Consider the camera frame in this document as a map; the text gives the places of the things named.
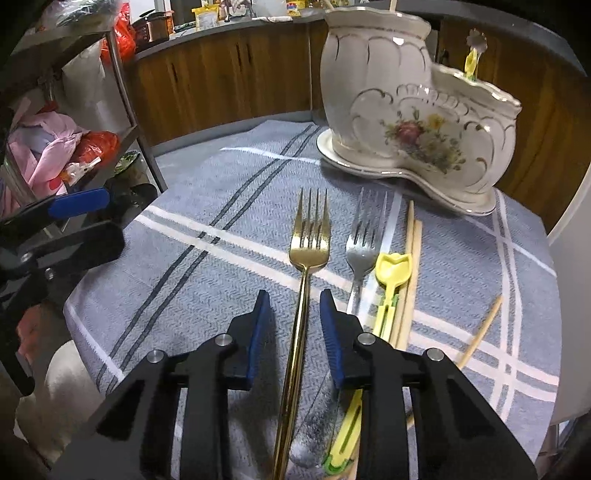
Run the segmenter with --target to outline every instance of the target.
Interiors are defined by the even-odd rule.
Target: blue gripper pad
[[[56,197],[47,213],[55,220],[63,220],[83,213],[101,210],[109,204],[111,198],[106,189],[94,189],[80,193],[70,193]]]
[[[327,288],[320,294],[320,323],[324,334],[330,374],[338,389],[362,388],[371,379],[369,364],[354,350],[361,324],[355,315],[336,309]]]
[[[237,350],[224,361],[223,376],[229,390],[250,390],[256,377],[263,335],[271,323],[269,294],[259,290],[252,312],[232,319],[228,328]]]

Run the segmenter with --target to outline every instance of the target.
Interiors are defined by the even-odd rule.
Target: yellow package
[[[306,8],[305,0],[292,0],[286,2],[287,14],[290,17],[301,17],[300,10]]]
[[[219,4],[193,8],[191,12],[195,14],[195,27],[197,30],[217,27],[219,24],[219,8]]]

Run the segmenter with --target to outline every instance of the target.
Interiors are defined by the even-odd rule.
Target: floral pattern
[[[425,120],[413,107],[413,119],[402,120],[402,112],[397,112],[399,120],[395,124],[380,122],[385,128],[386,145],[403,150],[413,160],[431,165],[447,174],[450,170],[461,170],[466,159],[459,148],[457,138],[441,132],[445,119],[432,113]]]

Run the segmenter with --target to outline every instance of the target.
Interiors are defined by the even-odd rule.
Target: ceramic saucer
[[[343,170],[351,175],[357,175],[359,177],[366,177],[368,179],[390,179],[390,178],[404,178],[409,179],[421,187],[427,195],[433,200],[439,202],[446,208],[449,208],[457,213],[464,215],[473,216],[484,216],[489,215],[495,210],[496,199],[494,189],[491,189],[486,194],[483,194],[483,201],[476,203],[465,203],[456,199],[448,197],[444,193],[440,192],[431,184],[427,183],[420,176],[412,171],[404,168],[395,168],[392,170],[386,170],[384,168],[377,167],[366,167],[359,166],[345,160],[337,152],[334,151],[332,146],[332,130],[328,128],[324,130],[316,140],[316,146],[320,153],[322,153],[324,159],[332,166]]]

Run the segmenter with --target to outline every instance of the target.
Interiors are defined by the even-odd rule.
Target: yellow plastic spoon
[[[378,314],[376,315],[376,325],[380,325],[382,332],[380,338],[386,341],[390,339],[394,324],[395,305],[392,303],[394,292],[410,278],[410,273],[413,269],[412,260],[410,254],[401,255],[396,252],[391,254],[381,253],[378,255],[375,263],[375,276],[381,284],[386,285],[384,301],[378,307]]]
[[[372,333],[382,340],[389,341],[394,323],[394,313],[398,297],[395,290],[410,278],[412,268],[410,254],[400,255],[379,254],[375,264],[375,275],[378,281],[386,285],[384,301],[378,307]],[[328,475],[337,475],[345,470],[351,462],[351,455],[361,433],[361,394],[362,390],[356,390],[343,424],[333,444],[328,457],[324,462],[324,471]]]

